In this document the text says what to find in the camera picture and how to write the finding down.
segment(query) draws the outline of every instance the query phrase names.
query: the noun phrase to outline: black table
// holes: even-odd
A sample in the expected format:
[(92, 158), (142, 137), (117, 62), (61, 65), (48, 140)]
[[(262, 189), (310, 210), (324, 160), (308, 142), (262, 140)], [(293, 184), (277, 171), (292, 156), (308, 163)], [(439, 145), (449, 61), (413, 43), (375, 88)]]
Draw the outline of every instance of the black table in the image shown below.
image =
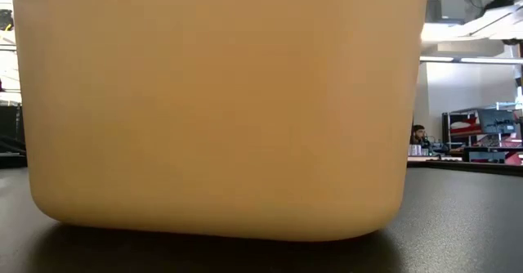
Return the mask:
[(322, 244), (66, 226), (0, 171), (0, 272), (523, 272), (523, 178), (416, 168), (385, 229)]

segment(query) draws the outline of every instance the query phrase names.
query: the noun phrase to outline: man's hair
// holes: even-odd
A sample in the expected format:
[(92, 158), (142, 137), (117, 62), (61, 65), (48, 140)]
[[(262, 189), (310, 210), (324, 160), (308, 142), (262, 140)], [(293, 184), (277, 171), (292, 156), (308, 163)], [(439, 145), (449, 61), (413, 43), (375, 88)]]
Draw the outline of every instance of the man's hair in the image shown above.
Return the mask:
[(425, 127), (422, 126), (422, 125), (414, 125), (414, 126), (412, 126), (412, 132), (413, 133), (417, 132), (418, 130), (425, 130)]

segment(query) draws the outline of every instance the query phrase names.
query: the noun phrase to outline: man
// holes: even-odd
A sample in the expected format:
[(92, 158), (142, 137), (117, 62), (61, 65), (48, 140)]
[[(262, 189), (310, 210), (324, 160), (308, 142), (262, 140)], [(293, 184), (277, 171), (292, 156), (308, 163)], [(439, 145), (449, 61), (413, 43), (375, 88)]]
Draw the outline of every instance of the man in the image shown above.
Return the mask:
[(423, 144), (423, 138), (425, 137), (425, 127), (422, 125), (412, 126), (412, 133), (410, 135), (410, 144), (411, 145), (421, 145)]

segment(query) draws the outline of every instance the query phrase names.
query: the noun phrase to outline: plastic bin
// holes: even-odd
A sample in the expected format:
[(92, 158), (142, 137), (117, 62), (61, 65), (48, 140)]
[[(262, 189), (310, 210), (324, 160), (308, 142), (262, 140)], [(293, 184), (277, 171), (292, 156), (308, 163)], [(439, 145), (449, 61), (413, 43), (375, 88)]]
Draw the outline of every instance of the plastic bin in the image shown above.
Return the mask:
[(261, 239), (384, 227), (425, 1), (15, 0), (36, 204)]

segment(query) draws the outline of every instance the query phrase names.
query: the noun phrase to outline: dark table surface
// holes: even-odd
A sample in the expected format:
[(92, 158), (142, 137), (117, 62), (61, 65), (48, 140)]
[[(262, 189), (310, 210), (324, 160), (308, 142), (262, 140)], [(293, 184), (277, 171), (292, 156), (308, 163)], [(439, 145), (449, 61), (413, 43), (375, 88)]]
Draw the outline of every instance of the dark table surface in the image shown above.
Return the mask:
[(408, 170), (384, 230), (296, 244), (62, 225), (0, 171), (0, 272), (523, 272), (523, 178)]

